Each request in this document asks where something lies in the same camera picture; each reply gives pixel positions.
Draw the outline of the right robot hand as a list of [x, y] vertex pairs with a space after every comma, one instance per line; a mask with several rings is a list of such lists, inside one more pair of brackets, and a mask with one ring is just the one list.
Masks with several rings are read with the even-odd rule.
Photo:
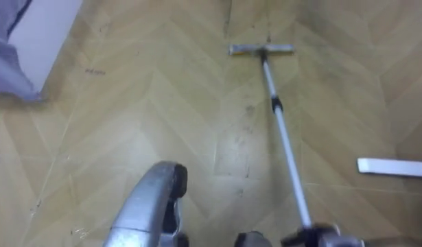
[[363, 240], [341, 235], [336, 226], [328, 224], [303, 226], [297, 232], [284, 237], [281, 245], [285, 247], [365, 247]]

